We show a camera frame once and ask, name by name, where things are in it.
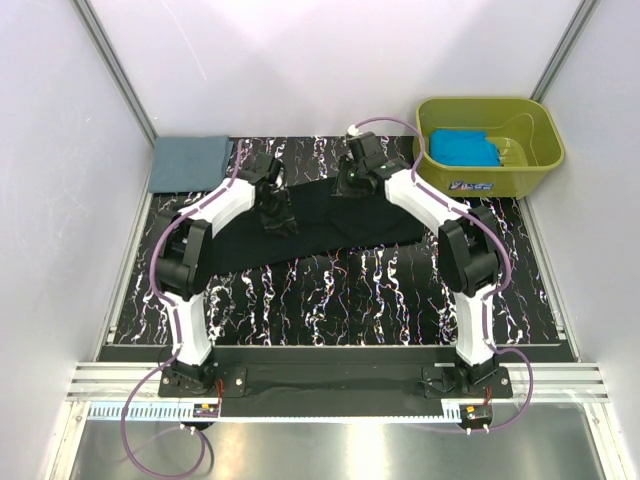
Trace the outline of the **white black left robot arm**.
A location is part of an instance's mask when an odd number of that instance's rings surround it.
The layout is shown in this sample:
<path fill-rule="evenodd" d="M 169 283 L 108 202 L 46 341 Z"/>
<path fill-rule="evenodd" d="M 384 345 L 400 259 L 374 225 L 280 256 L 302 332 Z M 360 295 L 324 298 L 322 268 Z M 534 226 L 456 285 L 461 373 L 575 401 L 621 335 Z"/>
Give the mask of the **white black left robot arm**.
<path fill-rule="evenodd" d="M 204 319 L 204 290 L 213 275 L 206 258 L 214 237 L 239 215 L 254 210 L 268 233 L 297 232 L 283 162 L 257 156 L 247 170 L 178 211 L 163 212 L 161 233 L 149 267 L 152 292 L 166 308 L 172 335 L 171 357 L 162 364 L 162 382 L 194 395 L 222 392 L 223 382 L 207 364 L 213 351 Z"/>

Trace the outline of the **black t shirt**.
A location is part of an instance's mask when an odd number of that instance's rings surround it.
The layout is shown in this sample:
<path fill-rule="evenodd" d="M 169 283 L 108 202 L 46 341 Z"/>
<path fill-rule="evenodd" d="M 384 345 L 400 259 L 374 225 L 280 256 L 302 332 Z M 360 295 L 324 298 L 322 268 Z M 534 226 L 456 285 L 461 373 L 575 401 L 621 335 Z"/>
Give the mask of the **black t shirt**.
<path fill-rule="evenodd" d="M 424 226 L 381 194 L 362 198 L 332 194 L 332 178 L 288 188 L 297 225 L 281 235 L 263 227 L 257 211 L 235 217 L 205 250 L 214 275 L 258 268 L 342 248 L 370 248 L 420 241 Z"/>

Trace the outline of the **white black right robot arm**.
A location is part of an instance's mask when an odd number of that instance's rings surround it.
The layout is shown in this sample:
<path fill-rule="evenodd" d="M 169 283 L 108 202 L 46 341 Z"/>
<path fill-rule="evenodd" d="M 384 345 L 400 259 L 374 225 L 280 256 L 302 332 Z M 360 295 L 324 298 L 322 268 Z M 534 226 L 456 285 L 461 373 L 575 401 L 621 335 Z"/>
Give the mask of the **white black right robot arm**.
<path fill-rule="evenodd" d="M 346 144 L 334 192 L 383 196 L 437 236 L 437 271 L 454 295 L 457 340 L 454 365 L 425 386 L 442 395 L 480 396 L 498 369 L 490 318 L 503 259 L 490 212 L 447 197 L 405 161 L 387 158 L 372 132 L 351 126 Z"/>

